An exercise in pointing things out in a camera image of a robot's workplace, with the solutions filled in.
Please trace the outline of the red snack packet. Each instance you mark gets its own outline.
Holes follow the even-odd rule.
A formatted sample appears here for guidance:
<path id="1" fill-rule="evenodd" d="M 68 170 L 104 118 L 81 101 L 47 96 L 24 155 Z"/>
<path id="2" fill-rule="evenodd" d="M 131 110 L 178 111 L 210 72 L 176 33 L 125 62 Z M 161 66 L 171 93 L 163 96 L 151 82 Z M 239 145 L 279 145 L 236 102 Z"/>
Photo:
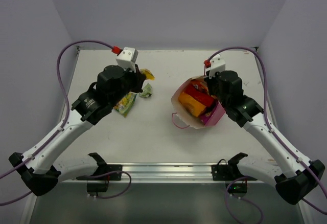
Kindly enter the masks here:
<path id="1" fill-rule="evenodd" d="M 213 97 L 207 93 L 198 91 L 192 84 L 187 85 L 184 92 L 206 107 L 211 107 L 215 102 Z"/>

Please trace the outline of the purple snack packet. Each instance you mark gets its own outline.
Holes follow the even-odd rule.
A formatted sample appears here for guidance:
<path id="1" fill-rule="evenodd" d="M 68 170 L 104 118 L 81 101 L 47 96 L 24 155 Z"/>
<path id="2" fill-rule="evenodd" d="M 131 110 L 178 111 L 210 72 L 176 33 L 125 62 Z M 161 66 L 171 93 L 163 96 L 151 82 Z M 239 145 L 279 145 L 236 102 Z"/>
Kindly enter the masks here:
<path id="1" fill-rule="evenodd" d="M 203 125 L 206 125 L 209 119 L 213 116 L 215 110 L 217 109 L 218 102 L 212 104 L 212 106 L 207 107 L 204 113 L 199 116 L 199 119 Z"/>

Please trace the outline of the pink and white paper bag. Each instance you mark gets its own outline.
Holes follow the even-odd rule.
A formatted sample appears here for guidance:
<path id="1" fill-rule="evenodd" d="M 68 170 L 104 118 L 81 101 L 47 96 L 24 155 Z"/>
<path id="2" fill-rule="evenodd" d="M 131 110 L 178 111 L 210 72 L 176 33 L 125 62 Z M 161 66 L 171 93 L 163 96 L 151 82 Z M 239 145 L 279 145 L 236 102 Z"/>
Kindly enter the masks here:
<path id="1" fill-rule="evenodd" d="M 215 126 L 225 114 L 217 98 L 209 94 L 204 76 L 185 81 L 171 98 L 174 108 L 172 119 L 177 116 L 185 127 L 202 129 Z"/>

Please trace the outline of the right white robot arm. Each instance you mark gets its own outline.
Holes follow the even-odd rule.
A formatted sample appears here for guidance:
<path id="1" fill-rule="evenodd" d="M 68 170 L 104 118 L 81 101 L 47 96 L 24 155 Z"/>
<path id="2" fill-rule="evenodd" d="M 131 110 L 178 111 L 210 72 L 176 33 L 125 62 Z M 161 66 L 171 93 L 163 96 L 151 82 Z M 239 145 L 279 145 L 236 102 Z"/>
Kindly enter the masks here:
<path id="1" fill-rule="evenodd" d="M 253 99 L 244 94 L 242 79 L 234 71 L 222 71 L 204 78 L 209 94 L 218 99 L 227 116 L 250 133 L 273 157 L 277 167 L 259 167 L 248 164 L 246 155 L 227 167 L 233 179 L 250 176 L 273 186 L 280 197 L 295 205 L 304 200 L 315 187 L 325 171 L 320 160 L 311 160 L 296 149 L 271 123 L 266 111 Z"/>

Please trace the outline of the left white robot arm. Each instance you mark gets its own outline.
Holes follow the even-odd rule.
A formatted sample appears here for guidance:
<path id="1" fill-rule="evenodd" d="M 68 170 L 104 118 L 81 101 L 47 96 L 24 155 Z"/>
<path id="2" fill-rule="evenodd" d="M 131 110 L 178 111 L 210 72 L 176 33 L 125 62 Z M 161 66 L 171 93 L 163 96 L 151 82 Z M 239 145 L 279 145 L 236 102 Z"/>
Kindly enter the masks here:
<path id="1" fill-rule="evenodd" d="M 62 181 L 77 177 L 103 179 L 109 172 L 105 160 L 98 153 L 85 158 L 60 162 L 58 157 L 80 135 L 110 114 L 113 108 L 129 92 L 142 92 L 146 75 L 138 65 L 124 69 L 109 65 L 97 76 L 88 90 L 72 104 L 69 114 L 33 148 L 15 152 L 9 162 L 16 167 L 25 185 L 36 196 L 42 196 Z"/>

